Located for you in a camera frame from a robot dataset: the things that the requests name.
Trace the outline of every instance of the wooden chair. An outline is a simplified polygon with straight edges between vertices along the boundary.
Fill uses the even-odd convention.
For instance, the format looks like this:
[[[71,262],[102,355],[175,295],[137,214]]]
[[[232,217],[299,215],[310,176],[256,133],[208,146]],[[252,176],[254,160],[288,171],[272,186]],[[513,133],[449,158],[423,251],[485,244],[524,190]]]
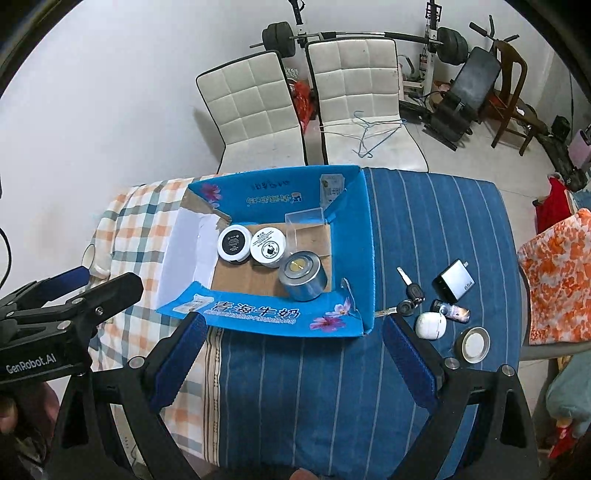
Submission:
[[[519,155],[523,156],[527,145],[534,138],[538,132],[546,132],[546,125],[541,122],[535,112],[526,105],[523,100],[519,98],[525,77],[527,75],[527,63],[519,55],[512,45],[502,40],[495,40],[493,44],[493,52],[501,52],[501,75],[502,86],[501,91],[493,90],[488,97],[488,108],[486,109],[487,116],[500,120],[501,126],[496,133],[495,139],[492,141],[491,147],[495,148],[501,135],[507,131],[519,137],[525,138],[523,145],[519,149]],[[511,79],[513,74],[513,65],[517,63],[521,66],[521,73],[519,80],[513,93],[511,93]],[[511,119],[518,120],[530,126],[527,135],[508,128]]]

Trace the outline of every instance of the white wall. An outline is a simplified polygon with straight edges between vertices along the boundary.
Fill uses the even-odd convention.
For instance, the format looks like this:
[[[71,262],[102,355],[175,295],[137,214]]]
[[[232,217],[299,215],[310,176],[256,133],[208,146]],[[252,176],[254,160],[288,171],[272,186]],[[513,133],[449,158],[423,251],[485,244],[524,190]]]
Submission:
[[[486,41],[468,24],[489,13],[499,35],[522,35],[523,97],[537,103],[548,47],[529,24],[503,0],[439,2],[441,24],[471,45]],[[419,35],[424,12],[424,0],[307,0],[303,11],[308,31]],[[84,0],[49,32],[0,99],[0,226],[14,250],[1,293],[78,265],[120,189],[215,172],[222,144],[195,77],[253,53],[282,20],[294,24],[287,0]],[[418,58],[417,45],[399,45]]]
[[[549,127],[556,115],[562,115],[570,122],[570,95],[569,71],[559,56],[553,54],[548,79],[536,109],[538,117]],[[576,132],[585,129],[591,123],[591,103],[574,78],[573,100],[574,115],[571,127],[573,132]]]
[[[506,38],[519,34],[512,45],[528,63],[528,76],[521,95],[526,103],[536,105],[548,75],[552,49],[542,36],[504,0],[436,0],[441,5],[441,27],[458,30],[470,48],[479,46],[488,50],[492,41],[469,28],[474,22],[489,29],[488,15],[495,20],[495,36]],[[425,29],[424,0],[310,0],[304,13],[308,31],[361,30],[396,31],[423,35]],[[398,42],[398,53],[411,57],[418,68],[418,44]],[[436,60],[436,79],[454,78],[461,66],[454,67]],[[519,69],[515,69],[515,81]]]

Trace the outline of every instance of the white cup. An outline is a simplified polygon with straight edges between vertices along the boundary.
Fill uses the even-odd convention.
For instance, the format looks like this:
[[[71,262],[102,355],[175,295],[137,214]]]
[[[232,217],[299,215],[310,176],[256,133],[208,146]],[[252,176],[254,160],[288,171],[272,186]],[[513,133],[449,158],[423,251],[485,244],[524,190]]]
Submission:
[[[101,252],[97,251],[96,247],[92,244],[84,250],[82,266],[88,268],[91,277],[96,277],[100,280],[109,278],[111,274],[109,270],[111,259],[108,255],[101,254]]]

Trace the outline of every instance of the white jar lid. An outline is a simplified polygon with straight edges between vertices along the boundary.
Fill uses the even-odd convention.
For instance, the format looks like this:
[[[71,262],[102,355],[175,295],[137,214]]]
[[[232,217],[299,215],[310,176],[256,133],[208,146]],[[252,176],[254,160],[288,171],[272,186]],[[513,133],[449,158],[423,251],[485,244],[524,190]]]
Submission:
[[[285,235],[278,228],[267,226],[252,236],[251,255],[261,265],[277,268],[285,253]]]
[[[242,262],[251,253],[251,240],[244,225],[230,225],[217,238],[217,254],[227,262]]]

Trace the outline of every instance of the small bottle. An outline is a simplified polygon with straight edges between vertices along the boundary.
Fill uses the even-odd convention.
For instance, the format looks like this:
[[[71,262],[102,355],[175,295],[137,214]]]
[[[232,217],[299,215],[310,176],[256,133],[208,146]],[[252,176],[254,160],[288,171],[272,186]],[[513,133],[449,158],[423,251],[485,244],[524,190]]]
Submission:
[[[445,318],[454,322],[468,323],[470,321],[470,310],[441,300],[433,300],[431,311],[441,313]]]

